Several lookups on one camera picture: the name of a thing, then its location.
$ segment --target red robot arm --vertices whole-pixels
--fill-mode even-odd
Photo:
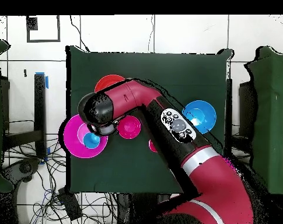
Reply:
[[[240,176],[160,90],[127,79],[84,97],[78,107],[81,118],[98,135],[105,135],[107,129],[111,134],[118,119],[134,109],[142,111],[150,138],[170,169],[181,167],[201,194],[168,214],[189,214],[203,224],[253,224],[250,198]]]

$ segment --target black frame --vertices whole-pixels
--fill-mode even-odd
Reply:
[[[9,81],[6,77],[1,77],[2,104],[4,112],[4,122],[8,123],[9,130]],[[3,151],[10,148],[35,142],[36,155],[40,159],[47,154],[46,144],[46,103],[45,103],[45,77],[44,75],[34,75],[34,130],[16,134],[6,134],[4,136]]]
[[[60,42],[60,16],[57,18],[57,39],[56,40],[31,40],[30,39],[30,29],[27,27],[27,43],[42,43],[42,42]]]

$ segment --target red bowl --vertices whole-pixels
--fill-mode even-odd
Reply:
[[[109,87],[117,82],[121,82],[123,81],[125,78],[123,78],[122,76],[119,75],[107,75],[104,76],[103,78],[101,78],[98,82],[97,85],[95,87],[95,93],[106,88]]]

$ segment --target power cord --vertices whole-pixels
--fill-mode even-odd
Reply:
[[[65,166],[65,161],[60,161],[60,160],[56,160],[54,159],[54,156],[57,155],[56,154],[56,151],[59,150],[59,148],[57,147],[58,145],[58,142],[55,144],[55,148],[54,148],[54,152],[48,154],[48,158],[50,158],[48,161],[45,161],[46,163],[46,166],[47,166],[47,170],[48,170],[48,173],[49,173],[49,181],[50,181],[50,189],[46,189],[45,186],[44,186],[44,179],[43,177],[41,176],[41,174],[39,173],[39,171],[37,171],[37,174],[39,175],[39,177],[41,178],[41,185],[45,191],[45,194],[44,194],[44,198],[43,198],[43,201],[42,201],[42,204],[40,203],[35,203],[33,205],[33,212],[34,212],[34,215],[30,221],[30,224],[46,224],[47,221],[60,221],[61,224],[63,224],[62,220],[65,220],[65,219],[69,219],[69,217],[67,215],[63,216],[63,217],[60,217],[58,215],[59,212],[63,211],[65,208],[59,206],[60,202],[57,198],[57,193],[55,192],[56,191],[56,181],[55,181],[55,177],[54,177],[54,172],[64,172],[64,171],[60,171],[58,168],[60,166]],[[19,153],[19,154],[23,154],[25,156],[27,156],[26,153],[22,153],[22,152],[18,152],[16,150],[16,153]],[[50,165],[49,164],[49,161],[50,160],[53,160],[54,161],[54,164],[53,165]],[[112,221],[111,221],[111,224],[113,224],[113,220],[114,219],[117,219],[117,216],[115,215],[114,213],[114,210],[115,209],[115,206],[113,205],[112,203],[112,197],[115,197],[114,195],[110,195],[108,194],[108,196],[105,194],[105,197],[101,197],[101,198],[105,198],[106,199],[106,202],[102,205],[102,215],[99,215],[96,210],[93,208],[93,203],[96,202],[97,200],[101,199],[101,198],[98,198],[96,200],[94,200],[91,204],[88,202],[87,200],[87,197],[86,197],[86,200],[88,202],[88,206],[87,207],[91,207],[93,208],[93,210],[96,212],[96,215],[87,215],[87,214],[83,214],[83,216],[86,218],[84,220],[84,223],[86,223],[86,221],[88,219],[92,220],[93,222],[95,222],[96,224],[108,224],[106,222],[106,219],[109,217],[109,216],[112,216]],[[104,208],[107,207],[107,209],[109,210],[109,214],[108,215],[104,215]],[[57,216],[57,219],[54,219],[52,218],[53,215],[56,215]]]
[[[82,44],[84,45],[84,47],[85,47],[85,49],[86,49],[86,51],[88,52],[88,53],[90,53],[90,51],[89,51],[89,49],[88,49],[88,47],[84,44],[84,42],[82,41],[82,39],[81,39],[81,33],[80,33],[80,31],[79,31],[79,29],[73,24],[73,21],[72,21],[72,16],[70,15],[69,16],[69,18],[70,18],[70,20],[71,20],[71,25],[74,27],[74,28],[76,28],[77,29],[77,31],[78,31],[78,33],[79,33],[79,35],[80,35],[80,41],[82,42]]]
[[[149,51],[149,43],[151,42],[152,33],[153,33],[153,30],[152,30],[152,32],[151,32],[151,35],[149,36],[148,51]]]

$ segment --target dark green tablecloth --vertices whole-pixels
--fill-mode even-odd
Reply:
[[[283,194],[283,55],[260,47],[247,65],[257,91],[253,168],[269,193]]]
[[[71,73],[71,116],[78,114],[80,99],[93,92],[96,83],[106,75],[150,79],[162,85],[184,106],[194,100],[211,103],[217,114],[212,133],[223,144],[226,62],[232,56],[231,50],[222,50],[219,55],[87,53],[76,47],[69,47],[69,50],[67,64],[71,63],[71,69],[67,73]],[[207,138],[215,144],[209,134]],[[110,136],[105,150],[94,158],[71,156],[70,190],[180,193],[180,186],[162,159],[149,150],[148,141],[142,128],[132,140]],[[219,145],[216,149],[222,152]]]

